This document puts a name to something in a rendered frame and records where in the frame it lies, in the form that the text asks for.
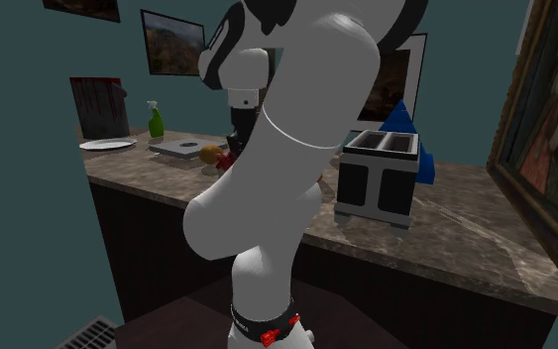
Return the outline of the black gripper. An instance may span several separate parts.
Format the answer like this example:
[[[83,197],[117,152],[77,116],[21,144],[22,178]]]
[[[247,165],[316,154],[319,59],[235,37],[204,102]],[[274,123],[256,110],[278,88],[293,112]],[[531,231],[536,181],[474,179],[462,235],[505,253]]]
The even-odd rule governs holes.
[[[238,158],[243,151],[242,144],[248,143],[258,115],[258,108],[231,108],[231,123],[234,127],[234,134],[228,135],[226,140],[233,158]]]

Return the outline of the small red object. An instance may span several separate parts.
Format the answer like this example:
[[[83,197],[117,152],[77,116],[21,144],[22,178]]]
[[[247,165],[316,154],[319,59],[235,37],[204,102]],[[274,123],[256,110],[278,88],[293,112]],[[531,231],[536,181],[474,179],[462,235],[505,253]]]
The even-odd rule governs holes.
[[[235,158],[231,152],[228,153],[220,153],[216,155],[216,169],[226,172],[228,171],[233,164],[235,163]]]

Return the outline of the orange round fruit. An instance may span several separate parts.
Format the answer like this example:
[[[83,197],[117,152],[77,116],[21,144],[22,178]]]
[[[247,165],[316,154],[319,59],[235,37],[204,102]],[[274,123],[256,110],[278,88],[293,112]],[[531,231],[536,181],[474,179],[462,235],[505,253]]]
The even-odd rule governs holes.
[[[198,157],[207,165],[214,165],[218,162],[223,150],[217,145],[206,145],[199,151]]]

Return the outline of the flat grey kitchen scale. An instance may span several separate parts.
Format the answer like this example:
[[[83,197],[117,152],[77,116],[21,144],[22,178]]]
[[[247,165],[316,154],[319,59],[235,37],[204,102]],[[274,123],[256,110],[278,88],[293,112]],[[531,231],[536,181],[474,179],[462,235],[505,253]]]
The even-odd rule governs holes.
[[[222,150],[228,148],[226,142],[216,142],[199,138],[187,138],[150,145],[149,150],[178,159],[189,160],[198,157],[201,149],[205,146],[217,146]]]

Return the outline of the green spray bottle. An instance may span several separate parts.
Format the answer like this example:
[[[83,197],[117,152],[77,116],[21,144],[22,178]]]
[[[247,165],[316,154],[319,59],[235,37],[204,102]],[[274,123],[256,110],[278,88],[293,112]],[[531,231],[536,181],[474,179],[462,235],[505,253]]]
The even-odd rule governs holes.
[[[152,112],[152,118],[149,120],[149,131],[153,138],[162,137],[164,135],[164,122],[162,115],[158,109],[157,101],[148,101],[149,109]]]

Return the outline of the white plate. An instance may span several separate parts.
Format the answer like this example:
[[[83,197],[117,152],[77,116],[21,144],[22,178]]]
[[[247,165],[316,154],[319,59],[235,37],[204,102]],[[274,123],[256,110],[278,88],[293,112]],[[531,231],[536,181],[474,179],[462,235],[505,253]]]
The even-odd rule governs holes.
[[[92,140],[79,145],[85,151],[110,151],[133,146],[137,143],[133,138],[113,138]]]

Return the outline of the black and silver toaster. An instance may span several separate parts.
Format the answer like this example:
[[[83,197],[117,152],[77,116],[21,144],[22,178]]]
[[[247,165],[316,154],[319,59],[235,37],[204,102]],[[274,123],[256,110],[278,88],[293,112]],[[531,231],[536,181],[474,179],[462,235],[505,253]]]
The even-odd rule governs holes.
[[[406,236],[419,161],[418,135],[361,132],[339,157],[335,222],[369,218],[387,223],[396,237]]]

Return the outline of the blue pointed object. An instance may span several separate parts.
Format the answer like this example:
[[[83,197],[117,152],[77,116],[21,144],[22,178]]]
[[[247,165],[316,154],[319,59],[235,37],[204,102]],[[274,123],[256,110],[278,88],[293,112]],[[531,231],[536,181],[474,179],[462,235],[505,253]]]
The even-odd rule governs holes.
[[[402,99],[396,104],[379,130],[410,134],[417,133]],[[424,184],[433,184],[435,180],[433,156],[425,151],[423,143],[420,143],[419,152],[419,170],[415,181]]]

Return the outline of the dark robot stand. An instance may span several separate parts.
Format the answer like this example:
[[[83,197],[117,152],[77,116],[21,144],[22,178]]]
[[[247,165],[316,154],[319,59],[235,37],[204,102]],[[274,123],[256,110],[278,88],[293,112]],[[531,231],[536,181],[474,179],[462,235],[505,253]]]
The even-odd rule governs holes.
[[[223,278],[115,329],[117,349],[226,349],[231,279]],[[315,349],[408,349],[344,297],[294,280]]]

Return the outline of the grey floor vent grille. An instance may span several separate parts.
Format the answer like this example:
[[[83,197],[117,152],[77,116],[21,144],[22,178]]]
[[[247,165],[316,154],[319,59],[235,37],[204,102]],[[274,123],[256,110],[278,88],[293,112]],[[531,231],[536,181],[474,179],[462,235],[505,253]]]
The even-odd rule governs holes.
[[[116,327],[113,321],[98,315],[53,349],[117,349]]]

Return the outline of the gold-framed portrait painting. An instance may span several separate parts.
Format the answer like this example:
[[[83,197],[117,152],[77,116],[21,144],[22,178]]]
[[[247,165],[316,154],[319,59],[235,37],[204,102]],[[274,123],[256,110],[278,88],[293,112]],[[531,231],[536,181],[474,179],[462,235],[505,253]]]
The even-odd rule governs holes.
[[[558,268],[558,0],[533,0],[487,170]]]

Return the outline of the framed landscape wall picture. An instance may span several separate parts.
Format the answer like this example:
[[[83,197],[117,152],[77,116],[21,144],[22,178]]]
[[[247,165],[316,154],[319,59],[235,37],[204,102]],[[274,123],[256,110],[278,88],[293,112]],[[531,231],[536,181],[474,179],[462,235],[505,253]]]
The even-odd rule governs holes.
[[[204,26],[145,9],[140,15],[150,75],[198,76]]]

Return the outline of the white-framed dark wall picture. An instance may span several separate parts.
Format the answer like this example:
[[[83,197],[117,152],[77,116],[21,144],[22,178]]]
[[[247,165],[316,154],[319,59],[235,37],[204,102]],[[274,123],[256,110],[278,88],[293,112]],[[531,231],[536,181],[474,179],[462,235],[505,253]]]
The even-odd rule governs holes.
[[[413,119],[427,37],[413,34],[397,50],[381,55],[375,84],[351,131],[378,130],[399,101]]]

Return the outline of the dark framed wall picture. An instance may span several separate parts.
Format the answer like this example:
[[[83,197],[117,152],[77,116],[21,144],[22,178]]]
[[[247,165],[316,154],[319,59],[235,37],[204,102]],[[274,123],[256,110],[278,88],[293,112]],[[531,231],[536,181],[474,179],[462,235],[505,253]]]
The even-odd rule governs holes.
[[[119,23],[117,0],[42,0],[46,9]]]

